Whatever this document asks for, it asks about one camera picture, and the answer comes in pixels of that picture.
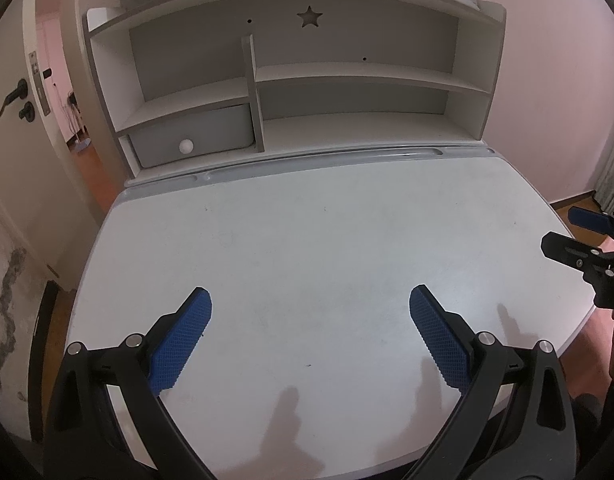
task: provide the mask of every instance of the white desk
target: white desk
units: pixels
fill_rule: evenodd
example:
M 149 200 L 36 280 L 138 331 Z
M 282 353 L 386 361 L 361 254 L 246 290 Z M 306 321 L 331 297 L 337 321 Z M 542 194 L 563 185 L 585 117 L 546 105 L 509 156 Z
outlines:
M 567 233 L 495 156 L 166 192 L 111 211 L 68 339 L 116 346 L 203 286 L 212 320 L 162 394 L 198 455 L 220 480 L 363 478 L 419 456 L 458 399 L 409 317 L 414 286 L 476 332 L 566 348 L 593 291 L 542 256 L 550 230 Z

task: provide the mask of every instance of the door lock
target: door lock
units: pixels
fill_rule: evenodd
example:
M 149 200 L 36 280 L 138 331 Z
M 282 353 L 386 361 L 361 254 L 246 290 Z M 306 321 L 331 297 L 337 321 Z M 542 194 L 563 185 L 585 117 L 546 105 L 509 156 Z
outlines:
M 26 119 L 28 123 L 34 122 L 36 118 L 36 109 L 31 101 L 27 101 L 23 108 L 18 112 L 18 117 Z
M 13 92 L 11 92 L 11 94 L 7 95 L 7 97 L 5 97 L 5 101 L 2 103 L 2 108 L 0 109 L 0 118 L 2 117 L 2 112 L 5 111 L 5 108 L 7 106 L 9 106 L 12 102 L 14 102 L 18 98 L 26 99 L 28 95 L 29 95 L 29 87 L 27 86 L 26 79 L 23 78 L 20 81 L 18 81 L 18 86 L 16 87 L 16 89 Z

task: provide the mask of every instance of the doorway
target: doorway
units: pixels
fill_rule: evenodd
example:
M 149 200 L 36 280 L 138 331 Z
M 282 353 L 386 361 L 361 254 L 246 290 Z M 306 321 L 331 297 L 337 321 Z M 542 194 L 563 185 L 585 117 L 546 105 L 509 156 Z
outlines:
M 38 59 L 50 107 L 76 166 L 106 214 L 118 193 L 104 170 L 87 131 L 74 94 L 60 31 L 60 0 L 36 0 Z

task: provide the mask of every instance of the textured blue pad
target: textured blue pad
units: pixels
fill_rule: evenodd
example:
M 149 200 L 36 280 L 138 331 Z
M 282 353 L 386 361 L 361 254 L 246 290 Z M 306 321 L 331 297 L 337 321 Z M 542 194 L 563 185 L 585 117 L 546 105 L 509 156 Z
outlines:
M 601 235 L 613 236 L 611 219 L 603 213 L 595 213 L 587 209 L 572 207 L 569 209 L 568 218 L 573 225 L 589 229 Z
M 176 384 L 187 359 L 212 318 L 212 298 L 202 288 L 197 291 L 186 310 L 151 355 L 149 388 L 155 396 Z
M 465 394 L 471 384 L 469 356 L 438 309 L 436 298 L 424 285 L 409 297 L 409 311 L 424 344 L 436 362 L 447 386 Z

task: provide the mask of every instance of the white door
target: white door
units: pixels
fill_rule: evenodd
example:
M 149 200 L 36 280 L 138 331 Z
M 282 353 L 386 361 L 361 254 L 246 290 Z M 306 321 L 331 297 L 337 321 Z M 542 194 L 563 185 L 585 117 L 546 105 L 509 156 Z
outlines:
M 65 290 L 78 286 L 103 213 L 34 83 L 36 0 L 13 0 L 0 19 L 0 108 L 18 81 L 28 95 L 0 117 L 0 219 Z M 33 106 L 35 119 L 20 118 Z

